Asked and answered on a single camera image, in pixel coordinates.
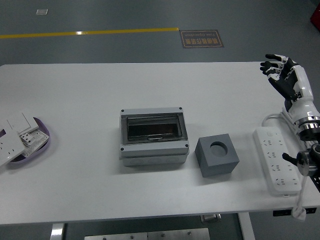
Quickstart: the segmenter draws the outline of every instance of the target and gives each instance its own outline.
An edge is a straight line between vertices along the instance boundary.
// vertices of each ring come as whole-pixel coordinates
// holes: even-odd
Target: power strip
[[[269,189],[274,195],[293,195],[301,190],[295,166],[282,158],[288,149],[277,127],[258,127],[253,137],[260,155]]]

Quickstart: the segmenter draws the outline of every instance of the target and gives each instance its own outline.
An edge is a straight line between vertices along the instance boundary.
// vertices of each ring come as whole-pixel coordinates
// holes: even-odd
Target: wall switch panel
[[[282,158],[288,149],[277,127],[258,127],[253,137],[269,189],[274,195],[293,195],[301,190],[296,166]]]
[[[25,151],[16,131],[7,131],[0,137],[0,166],[7,164]]]
[[[10,116],[2,122],[2,126],[6,132],[14,130],[19,136],[39,127],[35,119],[27,112],[18,112]]]

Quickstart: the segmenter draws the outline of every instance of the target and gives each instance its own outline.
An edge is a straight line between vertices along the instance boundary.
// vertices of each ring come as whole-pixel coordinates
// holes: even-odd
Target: white switch plate
[[[35,119],[27,112],[18,112],[2,122],[5,132],[16,131],[18,135],[29,133],[39,128]]]

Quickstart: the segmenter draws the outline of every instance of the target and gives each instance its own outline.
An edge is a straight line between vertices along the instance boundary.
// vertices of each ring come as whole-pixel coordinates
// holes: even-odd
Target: metal plate
[[[210,240],[210,235],[208,228],[154,231],[148,233],[148,240]]]
[[[114,234],[114,235],[100,235],[100,236],[86,236],[84,240],[148,240],[147,232]]]
[[[86,236],[84,240],[210,240],[208,228]]]
[[[47,15],[48,9],[37,9],[35,15]]]

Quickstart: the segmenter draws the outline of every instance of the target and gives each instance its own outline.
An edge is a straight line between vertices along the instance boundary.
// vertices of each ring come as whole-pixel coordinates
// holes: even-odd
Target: power socket
[[[0,137],[0,166],[9,163],[22,152],[25,146],[16,131],[8,131]]]
[[[296,167],[282,158],[288,149],[277,127],[258,127],[253,137],[269,189],[274,195],[293,195],[301,190]]]

